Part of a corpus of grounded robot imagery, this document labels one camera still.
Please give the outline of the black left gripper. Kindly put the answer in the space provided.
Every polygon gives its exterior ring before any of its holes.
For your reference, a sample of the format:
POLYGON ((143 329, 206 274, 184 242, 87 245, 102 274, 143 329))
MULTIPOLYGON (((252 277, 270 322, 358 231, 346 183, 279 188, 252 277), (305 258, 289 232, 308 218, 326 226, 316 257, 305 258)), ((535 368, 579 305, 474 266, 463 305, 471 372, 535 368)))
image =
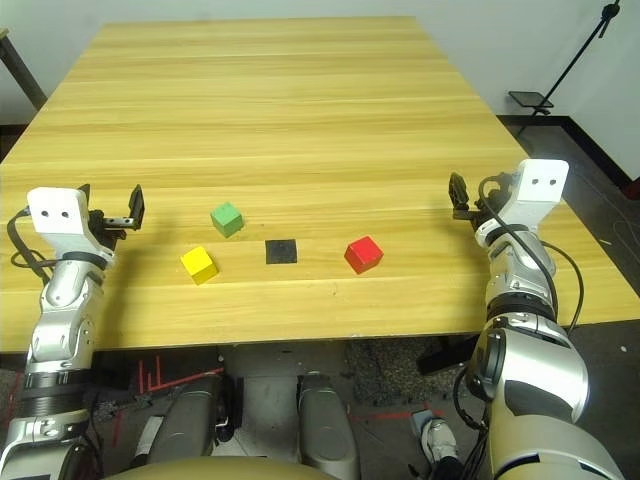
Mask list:
MULTIPOLYGON (((83 184, 78 188, 84 197, 84 210, 89 209, 91 186, 83 184)), ((114 250, 119 240, 126 239, 126 230, 139 230, 142 227, 145 203, 144 194, 140 184, 137 184, 131 192, 129 199, 128 217, 105 217, 102 210, 89 212, 89 230, 98 243, 105 248, 114 250)))

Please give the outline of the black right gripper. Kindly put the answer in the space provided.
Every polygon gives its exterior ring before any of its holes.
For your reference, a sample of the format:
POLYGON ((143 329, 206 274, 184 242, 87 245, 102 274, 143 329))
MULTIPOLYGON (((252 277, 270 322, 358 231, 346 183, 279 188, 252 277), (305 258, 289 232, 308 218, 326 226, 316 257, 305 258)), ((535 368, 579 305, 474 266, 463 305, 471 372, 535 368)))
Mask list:
MULTIPOLYGON (((501 190, 505 193, 512 193, 516 188, 518 175, 516 173, 501 173, 501 190)), ((468 221, 473 230, 477 230, 486 221, 493 218, 486 203, 478 199, 474 202, 475 207, 469 206, 469 196, 467 193, 464 178, 453 172, 450 174, 448 194, 453 206, 452 217, 454 220, 468 221)))

